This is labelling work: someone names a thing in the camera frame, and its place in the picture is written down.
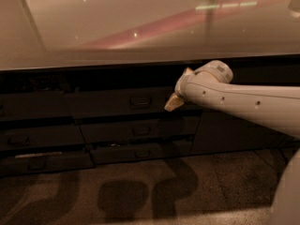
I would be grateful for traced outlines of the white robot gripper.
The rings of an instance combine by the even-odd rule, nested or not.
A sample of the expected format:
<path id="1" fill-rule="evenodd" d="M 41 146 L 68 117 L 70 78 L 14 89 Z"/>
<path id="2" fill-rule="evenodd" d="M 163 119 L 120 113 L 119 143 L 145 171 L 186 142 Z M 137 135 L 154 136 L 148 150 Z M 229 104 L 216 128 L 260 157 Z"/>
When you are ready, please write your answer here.
<path id="1" fill-rule="evenodd" d="M 185 102 L 199 103 L 201 98 L 201 88 L 195 83 L 198 74 L 194 73 L 190 67 L 186 67 L 183 75 L 179 78 L 175 86 L 175 93 L 172 93 L 165 104 L 164 109 L 172 112 L 183 106 Z"/>

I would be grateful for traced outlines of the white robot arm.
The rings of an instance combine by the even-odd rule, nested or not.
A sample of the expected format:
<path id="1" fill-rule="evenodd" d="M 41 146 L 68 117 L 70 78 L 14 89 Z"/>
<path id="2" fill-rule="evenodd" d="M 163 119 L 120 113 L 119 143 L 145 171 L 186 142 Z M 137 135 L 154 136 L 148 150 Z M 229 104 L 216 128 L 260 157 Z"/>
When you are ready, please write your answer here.
<path id="1" fill-rule="evenodd" d="M 300 139 L 299 86 L 240 85 L 232 79 L 232 70 L 219 60 L 186 68 L 165 110 L 192 102 Z M 300 150 L 280 178 L 268 225 L 300 225 Z"/>

